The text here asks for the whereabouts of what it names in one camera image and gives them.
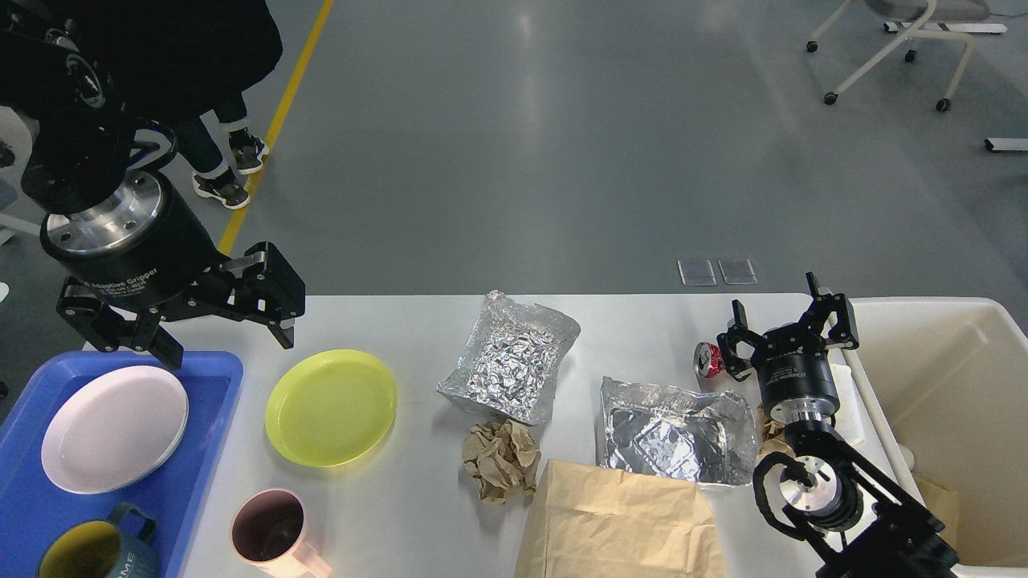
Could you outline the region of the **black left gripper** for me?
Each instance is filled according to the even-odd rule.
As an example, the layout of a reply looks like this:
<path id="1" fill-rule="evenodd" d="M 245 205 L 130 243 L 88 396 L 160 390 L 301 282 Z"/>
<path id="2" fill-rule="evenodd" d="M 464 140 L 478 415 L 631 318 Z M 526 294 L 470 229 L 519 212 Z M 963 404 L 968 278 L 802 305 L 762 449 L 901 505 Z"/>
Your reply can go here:
<path id="1" fill-rule="evenodd" d="M 149 352 L 166 368 L 184 350 L 157 312 L 125 319 L 182 293 L 184 320 L 216 315 L 267 326 L 280 347 L 295 344 L 305 311 L 304 281 L 272 242 L 257 242 L 228 259 L 164 174 L 128 172 L 112 197 L 74 217 L 47 215 L 42 248 L 67 277 L 56 312 L 101 352 Z"/>

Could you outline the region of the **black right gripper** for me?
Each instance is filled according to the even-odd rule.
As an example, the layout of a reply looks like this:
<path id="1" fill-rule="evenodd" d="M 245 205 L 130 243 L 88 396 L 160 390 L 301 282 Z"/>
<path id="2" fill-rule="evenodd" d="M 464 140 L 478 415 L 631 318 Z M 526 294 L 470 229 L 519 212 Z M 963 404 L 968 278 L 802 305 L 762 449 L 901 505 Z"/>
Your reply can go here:
<path id="1" fill-rule="evenodd" d="M 855 312 L 844 293 L 832 293 L 819 285 L 814 273 L 806 274 L 811 305 L 806 325 L 783 325 L 764 334 L 759 385 L 764 413 L 777 423 L 825 421 L 840 407 L 827 350 L 859 347 Z M 732 300 L 732 318 L 717 334 L 724 370 L 737 383 L 752 376 L 752 352 L 761 348 L 761 336 L 749 328 L 740 300 Z M 749 345 L 748 356 L 739 345 Z"/>

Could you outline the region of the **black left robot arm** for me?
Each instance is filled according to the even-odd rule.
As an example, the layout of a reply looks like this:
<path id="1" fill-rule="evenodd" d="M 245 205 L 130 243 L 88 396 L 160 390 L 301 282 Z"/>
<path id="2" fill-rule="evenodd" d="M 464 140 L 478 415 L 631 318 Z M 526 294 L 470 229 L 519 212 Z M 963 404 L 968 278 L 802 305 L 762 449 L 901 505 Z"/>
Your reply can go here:
<path id="1" fill-rule="evenodd" d="M 243 92 L 283 55 L 264 1 L 4 1 L 2 103 L 35 120 L 23 193 L 66 268 L 56 311 L 101 352 L 184 350 L 164 322 L 250 321 L 295 344 L 305 285 L 272 242 L 220 252 L 162 169 L 181 155 L 201 197 L 250 195 L 267 143 Z"/>

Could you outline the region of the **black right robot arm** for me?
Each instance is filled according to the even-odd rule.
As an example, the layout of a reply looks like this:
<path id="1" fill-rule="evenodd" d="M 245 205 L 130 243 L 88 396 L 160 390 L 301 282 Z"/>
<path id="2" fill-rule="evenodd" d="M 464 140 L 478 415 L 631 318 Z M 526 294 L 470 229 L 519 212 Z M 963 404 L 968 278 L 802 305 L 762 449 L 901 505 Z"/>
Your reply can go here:
<path id="1" fill-rule="evenodd" d="M 717 336 L 724 368 L 736 381 L 757 377 L 764 413 L 792 450 L 756 465 L 757 509 L 818 553 L 818 577 L 952 577 L 958 554 L 941 538 L 944 523 L 834 428 L 841 403 L 827 352 L 855 350 L 859 337 L 847 296 L 806 279 L 812 301 L 796 322 L 756 333 L 734 301 Z"/>

